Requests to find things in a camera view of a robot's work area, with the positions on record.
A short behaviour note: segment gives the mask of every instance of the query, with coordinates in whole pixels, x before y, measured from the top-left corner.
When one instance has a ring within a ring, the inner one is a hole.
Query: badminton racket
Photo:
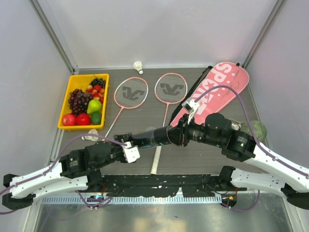
[[[163,120],[164,127],[169,105],[180,103],[185,98],[188,90],[187,82],[183,76],[177,73],[167,73],[159,78],[154,88],[156,98],[166,104]],[[161,146],[155,149],[154,161],[150,174],[156,174],[157,172],[161,149]]]
[[[118,117],[124,109],[134,109],[143,104],[148,94],[148,84],[140,77],[131,77],[123,81],[114,93],[114,100],[120,111],[116,116],[105,137],[108,136]]]

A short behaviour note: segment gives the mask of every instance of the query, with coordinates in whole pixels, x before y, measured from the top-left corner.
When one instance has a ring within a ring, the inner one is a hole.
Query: dark green fruit
[[[102,114],[100,112],[96,111],[91,114],[91,122],[93,125],[100,125],[101,119],[102,119]]]

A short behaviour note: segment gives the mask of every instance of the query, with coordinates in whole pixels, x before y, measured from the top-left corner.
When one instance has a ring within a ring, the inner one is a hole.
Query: plastic bin
[[[102,78],[103,80],[106,80],[105,92],[104,92],[104,102],[103,102],[102,108],[99,111],[102,114],[101,124],[100,125],[87,125],[87,126],[64,126],[62,124],[63,116],[66,114],[70,114],[72,112],[71,109],[69,108],[70,105],[68,102],[70,98],[70,93],[73,92],[75,89],[81,89],[83,92],[85,92],[89,83],[95,78],[99,78],[99,79]],[[109,79],[110,79],[110,76],[108,74],[72,75],[69,79],[66,95],[63,100],[62,109],[61,109],[61,113],[60,113],[60,117],[58,121],[58,128],[66,130],[66,131],[103,129],[104,121],[105,121],[105,109],[106,109],[106,102],[107,102]]]

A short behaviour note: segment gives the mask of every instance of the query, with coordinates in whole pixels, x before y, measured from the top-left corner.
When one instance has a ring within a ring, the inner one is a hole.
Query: green pear
[[[99,111],[102,107],[102,104],[99,100],[92,99],[88,104],[87,114],[92,114],[95,111]]]

